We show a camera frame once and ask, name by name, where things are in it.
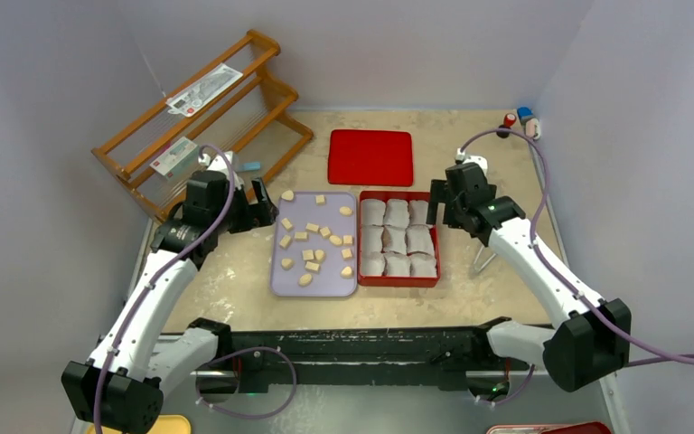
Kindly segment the blue blister pack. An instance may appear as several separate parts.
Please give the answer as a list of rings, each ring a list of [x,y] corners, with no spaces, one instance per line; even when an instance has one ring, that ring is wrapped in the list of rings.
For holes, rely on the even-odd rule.
[[[244,163],[241,167],[240,170],[242,172],[256,172],[261,169],[261,163],[259,161],[252,161],[252,162],[247,162]]]

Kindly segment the oval swirl chocolate bottom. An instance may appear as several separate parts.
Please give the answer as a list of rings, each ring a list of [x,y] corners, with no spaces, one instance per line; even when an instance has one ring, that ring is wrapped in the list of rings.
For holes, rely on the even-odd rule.
[[[312,283],[313,278],[314,278],[313,275],[310,273],[303,274],[298,280],[298,286],[302,287],[302,288],[307,287],[308,285],[310,285]]]

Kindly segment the red chocolate box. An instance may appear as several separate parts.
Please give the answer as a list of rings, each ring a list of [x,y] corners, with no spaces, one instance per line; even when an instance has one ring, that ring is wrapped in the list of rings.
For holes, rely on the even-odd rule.
[[[436,226],[427,223],[430,193],[365,190],[359,196],[358,283],[432,288],[440,280]]]

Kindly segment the boxed item on rack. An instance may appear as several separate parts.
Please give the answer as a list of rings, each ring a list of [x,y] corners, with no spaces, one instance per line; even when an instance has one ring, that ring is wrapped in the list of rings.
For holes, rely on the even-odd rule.
[[[149,167],[163,178],[179,176],[198,163],[199,147],[189,138],[180,137],[157,156]]]

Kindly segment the red tray corner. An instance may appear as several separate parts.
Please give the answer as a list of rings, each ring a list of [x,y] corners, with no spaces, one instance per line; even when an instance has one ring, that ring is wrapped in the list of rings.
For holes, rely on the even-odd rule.
[[[602,422],[589,421],[575,424],[496,425],[487,434],[612,434]]]

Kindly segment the lavender plastic tray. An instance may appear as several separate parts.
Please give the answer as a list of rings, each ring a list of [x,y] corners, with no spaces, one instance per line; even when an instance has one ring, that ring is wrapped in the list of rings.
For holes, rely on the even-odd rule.
[[[269,288],[280,297],[348,297],[357,288],[357,200],[355,196],[347,192],[294,192],[295,199],[287,202],[281,198],[277,202],[279,215],[275,230],[273,250],[271,253],[272,265],[269,274]],[[326,199],[325,205],[317,205],[315,197],[323,194]],[[352,208],[351,216],[343,216],[339,209],[343,206]],[[288,218],[293,224],[294,229],[286,231],[281,225],[281,220]],[[307,223],[315,223],[319,226],[316,233],[305,229]],[[332,235],[343,237],[344,235],[353,236],[351,246],[333,246],[329,238],[321,236],[320,229],[329,227]],[[306,231],[309,234],[308,241],[295,241],[294,234],[297,231]],[[292,242],[286,250],[282,250],[278,243],[284,235],[290,235]],[[342,258],[342,249],[350,248],[353,258],[345,260]],[[321,265],[319,273],[308,272],[305,269],[306,261],[303,260],[304,250],[324,250],[325,260]],[[295,265],[290,270],[281,268],[281,259],[291,258]],[[350,266],[353,269],[351,278],[342,278],[340,272],[344,267]],[[305,274],[313,275],[313,281],[307,287],[299,287],[298,280]]]

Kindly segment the metal tongs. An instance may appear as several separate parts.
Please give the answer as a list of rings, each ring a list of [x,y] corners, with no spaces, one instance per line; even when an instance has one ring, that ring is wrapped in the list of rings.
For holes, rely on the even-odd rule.
[[[475,275],[482,273],[496,257],[497,254],[492,249],[481,245],[474,257],[473,273]]]

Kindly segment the yellow tray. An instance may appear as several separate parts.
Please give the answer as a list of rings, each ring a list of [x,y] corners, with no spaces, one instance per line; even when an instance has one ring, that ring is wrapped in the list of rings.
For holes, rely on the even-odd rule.
[[[192,434],[192,425],[183,415],[161,415],[148,434]]]

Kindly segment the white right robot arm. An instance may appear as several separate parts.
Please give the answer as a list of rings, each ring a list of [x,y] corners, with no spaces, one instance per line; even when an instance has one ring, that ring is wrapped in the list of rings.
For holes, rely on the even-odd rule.
[[[545,369],[554,383],[574,392],[624,368],[630,344],[613,327],[628,333],[632,314],[620,299],[605,300],[581,283],[545,243],[531,234],[525,212],[508,196],[498,196],[476,163],[446,169],[445,179],[430,184],[427,221],[438,206],[442,223],[466,231],[491,248],[516,271],[547,313],[551,326],[493,320],[474,339],[474,361],[492,368],[504,358]]]

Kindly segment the wooden two-tier rack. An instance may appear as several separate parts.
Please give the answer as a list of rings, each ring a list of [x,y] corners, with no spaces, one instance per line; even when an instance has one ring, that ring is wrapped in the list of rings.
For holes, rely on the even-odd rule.
[[[183,174],[163,178],[149,167],[176,139],[187,137],[196,145],[213,144],[233,151],[236,165],[259,161],[261,169],[242,177],[271,181],[314,137],[314,132],[288,110],[297,91],[276,77],[269,64],[281,52],[273,38],[256,30],[246,34],[218,58],[170,92],[136,120],[91,153],[156,222],[185,196],[194,164]],[[225,63],[243,76],[190,118],[168,112],[166,101],[188,85]]]

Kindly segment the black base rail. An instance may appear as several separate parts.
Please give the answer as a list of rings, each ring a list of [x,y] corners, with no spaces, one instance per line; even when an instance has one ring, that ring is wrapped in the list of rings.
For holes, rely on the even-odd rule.
[[[217,355],[196,376],[205,392],[221,374],[242,393],[272,385],[430,386],[503,395],[528,364],[496,355],[482,325],[221,332]]]

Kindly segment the red black stamp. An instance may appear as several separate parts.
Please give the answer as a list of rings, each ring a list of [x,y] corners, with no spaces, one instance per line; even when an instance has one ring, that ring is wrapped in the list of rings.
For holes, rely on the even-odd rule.
[[[506,113],[502,119],[502,123],[497,127],[496,136],[499,138],[508,138],[511,134],[511,128],[517,120],[518,118],[514,113]]]

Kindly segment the oval swirl chocolate centre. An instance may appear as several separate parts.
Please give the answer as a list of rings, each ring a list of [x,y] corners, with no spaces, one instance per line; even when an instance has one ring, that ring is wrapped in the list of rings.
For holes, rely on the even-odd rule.
[[[333,246],[342,246],[343,245],[342,237],[337,236],[337,235],[331,235],[329,237],[329,242],[331,242],[331,244]]]

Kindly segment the white blister pack upper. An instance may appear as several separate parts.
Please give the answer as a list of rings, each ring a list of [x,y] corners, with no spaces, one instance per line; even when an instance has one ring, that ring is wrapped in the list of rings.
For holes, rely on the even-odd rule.
[[[188,85],[166,101],[168,112],[190,118],[215,100],[224,90],[243,76],[225,63],[221,63],[204,76]]]

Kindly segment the rectangular chocolate bottom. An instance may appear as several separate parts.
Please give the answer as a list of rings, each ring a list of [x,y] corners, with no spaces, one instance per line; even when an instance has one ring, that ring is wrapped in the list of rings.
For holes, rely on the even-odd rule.
[[[307,262],[305,263],[305,269],[306,269],[308,272],[319,273],[319,272],[320,272],[320,268],[321,268],[321,265],[320,265],[319,263],[317,263],[317,262],[314,262],[314,261],[307,261]]]

